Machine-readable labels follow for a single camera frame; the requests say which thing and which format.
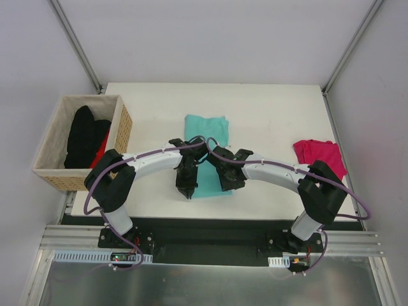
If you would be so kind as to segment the teal t-shirt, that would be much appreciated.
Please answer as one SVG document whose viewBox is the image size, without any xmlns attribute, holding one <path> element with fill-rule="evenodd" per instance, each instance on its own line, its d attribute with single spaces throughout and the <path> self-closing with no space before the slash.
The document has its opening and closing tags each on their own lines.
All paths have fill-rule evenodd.
<svg viewBox="0 0 408 306">
<path fill-rule="evenodd" d="M 204 118 L 197 115 L 186 115 L 184 137 L 190 140 L 194 136 L 213 137 L 220 146 L 229 145 L 229 121 L 225 117 Z M 232 191 L 222 191 L 216 169 L 205 161 L 198 166 L 198 187 L 192 199 L 230 196 Z"/>
</svg>

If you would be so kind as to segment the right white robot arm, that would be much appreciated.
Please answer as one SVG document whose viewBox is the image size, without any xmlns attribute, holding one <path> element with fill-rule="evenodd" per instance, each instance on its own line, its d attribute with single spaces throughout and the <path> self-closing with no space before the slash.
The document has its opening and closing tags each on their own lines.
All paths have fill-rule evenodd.
<svg viewBox="0 0 408 306">
<path fill-rule="evenodd" d="M 208 153 L 208 161 L 216 168 L 223 191 L 243 188 L 247 180 L 258 180 L 300 196 L 303 212 L 287 232 L 273 240 L 276 248 L 291 254 L 304 250 L 317 230 L 334 221 L 347 196 L 345 185 L 323 161 L 312 165 L 280 163 L 263 159 L 251 150 L 240 149 L 234 154 L 220 146 Z"/>
</svg>

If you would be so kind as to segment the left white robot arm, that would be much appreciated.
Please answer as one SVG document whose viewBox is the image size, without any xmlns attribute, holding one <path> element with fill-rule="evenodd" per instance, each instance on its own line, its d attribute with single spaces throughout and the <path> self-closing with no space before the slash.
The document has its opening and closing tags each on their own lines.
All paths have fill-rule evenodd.
<svg viewBox="0 0 408 306">
<path fill-rule="evenodd" d="M 84 214 L 98 211 L 113 232 L 113 241 L 121 248 L 135 240 L 135 226 L 127 213 L 125 202 L 133 182 L 159 171 L 174 169 L 175 187 L 188 200 L 198 188 L 198 165 L 208 153 L 205 137 L 189 141 L 174 138 L 160 149 L 138 154 L 106 151 L 84 180 L 88 195 Z"/>
</svg>

